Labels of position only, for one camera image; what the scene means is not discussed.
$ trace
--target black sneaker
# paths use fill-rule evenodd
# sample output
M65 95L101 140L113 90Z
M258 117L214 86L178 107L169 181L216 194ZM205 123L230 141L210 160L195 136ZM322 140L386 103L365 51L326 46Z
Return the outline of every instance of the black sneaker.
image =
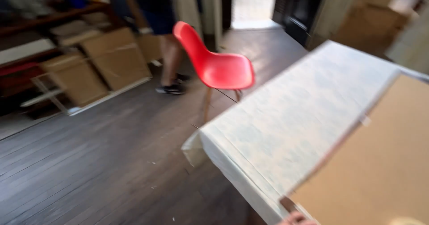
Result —
M176 83L184 84L190 81L190 76L183 74L176 74Z
M170 86L161 86L155 89L158 93L181 95L185 93L185 88L179 84L173 84Z

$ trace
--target person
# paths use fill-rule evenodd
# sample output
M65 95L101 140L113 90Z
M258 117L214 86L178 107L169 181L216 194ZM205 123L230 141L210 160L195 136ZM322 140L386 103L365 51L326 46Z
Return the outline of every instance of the person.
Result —
M290 215L283 219L277 225L319 225L316 221L310 221L305 218L305 216L298 212L293 211Z
M183 94L183 83L189 76L177 74L182 58L182 47L172 34L176 23L172 0L136 0L154 35L160 36L160 48L164 60L161 86L157 92Z

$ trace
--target blue shorts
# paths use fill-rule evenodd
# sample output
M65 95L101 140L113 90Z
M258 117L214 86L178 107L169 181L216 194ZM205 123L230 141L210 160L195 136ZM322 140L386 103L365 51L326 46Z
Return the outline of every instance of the blue shorts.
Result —
M176 18L171 6L166 7L163 11L149 12L142 10L146 21L152 28L154 35L166 35L173 33L173 27L176 24Z

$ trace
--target hand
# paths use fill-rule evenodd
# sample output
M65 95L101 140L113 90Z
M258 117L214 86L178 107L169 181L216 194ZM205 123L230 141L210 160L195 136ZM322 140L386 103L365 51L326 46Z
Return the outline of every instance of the hand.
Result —
M298 211L293 211L289 217L283 219L277 225L318 225L315 221L305 219L305 216Z

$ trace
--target floorboard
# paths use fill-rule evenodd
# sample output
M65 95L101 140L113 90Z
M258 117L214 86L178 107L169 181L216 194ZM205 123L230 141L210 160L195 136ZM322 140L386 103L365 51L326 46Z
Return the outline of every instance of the floorboard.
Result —
M246 55L256 84L306 51L281 29L229 31L224 52ZM242 224L247 203L211 163L191 167L180 147L203 125L206 87L189 60L187 94L158 94L154 78L78 115L57 115L0 140L0 223ZM212 119L235 104L214 91Z

